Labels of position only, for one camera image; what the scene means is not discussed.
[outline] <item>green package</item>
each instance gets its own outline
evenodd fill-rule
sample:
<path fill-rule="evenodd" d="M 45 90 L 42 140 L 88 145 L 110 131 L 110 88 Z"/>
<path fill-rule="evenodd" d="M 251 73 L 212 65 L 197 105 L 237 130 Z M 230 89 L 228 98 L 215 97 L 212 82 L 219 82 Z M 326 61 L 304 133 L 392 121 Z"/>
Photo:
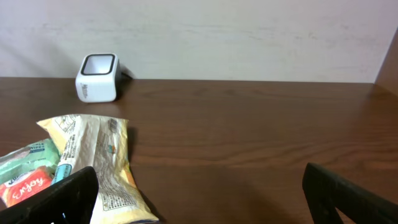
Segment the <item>green package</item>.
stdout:
<path fill-rule="evenodd" d="M 0 184 L 23 173 L 47 166 L 54 173 L 60 154 L 51 139 L 44 139 L 0 157 Z"/>

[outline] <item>white device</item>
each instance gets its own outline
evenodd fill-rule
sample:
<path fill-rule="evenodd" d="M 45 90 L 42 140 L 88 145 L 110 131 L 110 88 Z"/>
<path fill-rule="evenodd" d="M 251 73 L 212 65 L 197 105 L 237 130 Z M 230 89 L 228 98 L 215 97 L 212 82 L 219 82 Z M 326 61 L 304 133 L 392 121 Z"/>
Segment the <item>white device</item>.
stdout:
<path fill-rule="evenodd" d="M 87 55 L 76 77 L 77 95 L 86 103 L 114 101 L 120 78 L 120 64 L 116 54 Z"/>

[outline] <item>plastic bag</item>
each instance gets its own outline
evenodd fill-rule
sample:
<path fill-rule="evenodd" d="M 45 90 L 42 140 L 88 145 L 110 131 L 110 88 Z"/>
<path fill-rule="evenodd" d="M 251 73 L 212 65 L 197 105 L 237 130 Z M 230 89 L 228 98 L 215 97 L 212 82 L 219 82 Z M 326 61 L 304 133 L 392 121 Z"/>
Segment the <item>plastic bag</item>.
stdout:
<path fill-rule="evenodd" d="M 46 189 L 51 181 L 48 170 L 41 166 L 0 185 L 0 196 L 7 207 L 10 207 Z"/>
<path fill-rule="evenodd" d="M 59 161 L 58 149 L 51 139 L 35 142 L 0 157 L 0 184 L 40 166 L 54 173 Z"/>
<path fill-rule="evenodd" d="M 99 191 L 90 223 L 157 221 L 143 201 L 129 170 L 127 120 L 70 114 L 37 123 L 60 151 L 53 183 L 93 166 Z"/>

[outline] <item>wood grain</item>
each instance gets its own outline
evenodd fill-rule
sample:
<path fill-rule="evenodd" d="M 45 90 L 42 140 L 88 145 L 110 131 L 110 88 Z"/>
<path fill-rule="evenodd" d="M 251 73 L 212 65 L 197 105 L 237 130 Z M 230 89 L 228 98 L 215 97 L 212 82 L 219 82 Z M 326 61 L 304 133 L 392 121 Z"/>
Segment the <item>wood grain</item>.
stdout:
<path fill-rule="evenodd" d="M 383 61 L 376 84 L 398 96 L 398 30 Z"/>
<path fill-rule="evenodd" d="M 166 223 L 311 223 L 307 162 L 398 202 L 398 98 L 372 84 L 136 80 L 86 104 L 72 79 L 1 78 L 0 105 L 1 155 L 47 138 L 41 119 L 129 119 L 133 175 Z"/>

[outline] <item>wooden desk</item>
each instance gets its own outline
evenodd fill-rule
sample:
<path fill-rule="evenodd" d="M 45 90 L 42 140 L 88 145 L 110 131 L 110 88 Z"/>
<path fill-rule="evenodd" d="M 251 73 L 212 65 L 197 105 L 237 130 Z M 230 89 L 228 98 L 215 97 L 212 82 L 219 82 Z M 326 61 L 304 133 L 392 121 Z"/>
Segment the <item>wooden desk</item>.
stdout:
<path fill-rule="evenodd" d="M 70 113 L 127 118 L 133 175 L 167 223 L 311 223 L 317 162 L 398 203 L 398 98 L 371 84 L 136 80 L 114 103 L 72 79 L 0 79 L 1 155 Z"/>

